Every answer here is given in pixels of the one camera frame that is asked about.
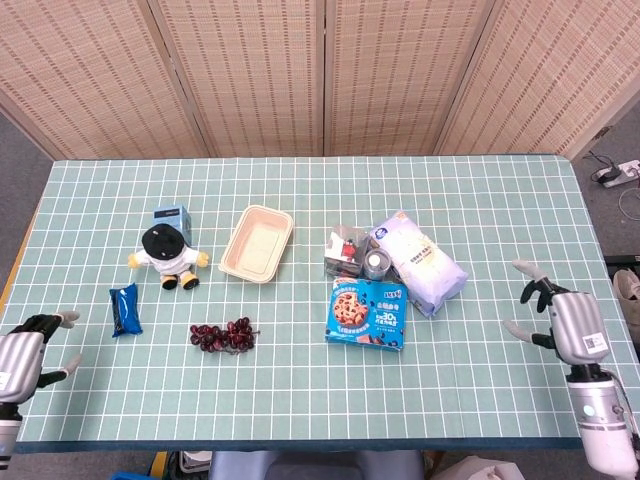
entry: metal can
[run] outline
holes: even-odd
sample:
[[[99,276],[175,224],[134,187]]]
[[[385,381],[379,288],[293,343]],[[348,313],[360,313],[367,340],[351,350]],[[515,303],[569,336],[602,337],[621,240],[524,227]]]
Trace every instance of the metal can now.
[[[364,257],[364,275],[369,280],[382,280],[391,268],[391,257],[381,248],[374,248]]]

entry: beige paper tray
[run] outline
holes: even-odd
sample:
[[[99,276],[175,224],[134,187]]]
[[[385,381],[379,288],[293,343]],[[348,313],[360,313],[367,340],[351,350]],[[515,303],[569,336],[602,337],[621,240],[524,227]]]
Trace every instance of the beige paper tray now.
[[[268,282],[276,274],[291,230],[291,215],[260,205],[248,206],[218,268],[251,282]]]

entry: table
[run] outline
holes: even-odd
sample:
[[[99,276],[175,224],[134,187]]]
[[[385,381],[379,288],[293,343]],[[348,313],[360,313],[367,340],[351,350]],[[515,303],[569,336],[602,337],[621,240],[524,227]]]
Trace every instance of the table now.
[[[193,291],[164,291],[127,268],[159,204],[184,204],[212,254]],[[289,212],[294,233],[274,281],[229,277],[217,262],[250,204]],[[372,227],[404,209],[470,274],[432,319],[413,307],[402,353],[324,341],[328,227]],[[76,309],[46,368],[82,350],[70,380],[22,409],[18,451],[104,448],[353,449],[577,446],[564,373],[550,351],[500,321],[546,331],[517,299],[513,258],[594,292],[609,367],[640,407],[637,360],[569,162],[551,155],[56,162],[2,317]],[[139,286],[144,333],[112,339],[108,290]],[[192,323],[247,315],[251,352],[203,354]]]

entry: blue snack package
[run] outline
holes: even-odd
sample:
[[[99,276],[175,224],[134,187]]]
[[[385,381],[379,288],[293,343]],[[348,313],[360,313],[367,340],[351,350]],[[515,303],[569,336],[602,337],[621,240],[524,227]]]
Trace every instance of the blue snack package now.
[[[111,308],[113,310],[113,335],[119,337],[124,333],[139,335],[142,333],[138,318],[138,287],[132,283],[124,288],[109,289]]]
[[[333,283],[327,342],[400,351],[404,347],[407,288],[397,283],[337,278]]]

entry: astronaut plush toy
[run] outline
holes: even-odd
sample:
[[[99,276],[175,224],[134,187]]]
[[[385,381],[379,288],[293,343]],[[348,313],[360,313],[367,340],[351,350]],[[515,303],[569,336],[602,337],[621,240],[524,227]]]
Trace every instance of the astronaut plush toy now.
[[[191,271],[193,265],[206,267],[209,255],[189,248],[179,230],[159,223],[142,236],[144,250],[129,255],[129,267],[153,265],[160,274],[162,288],[172,290],[180,285],[185,290],[196,287],[200,280]]]

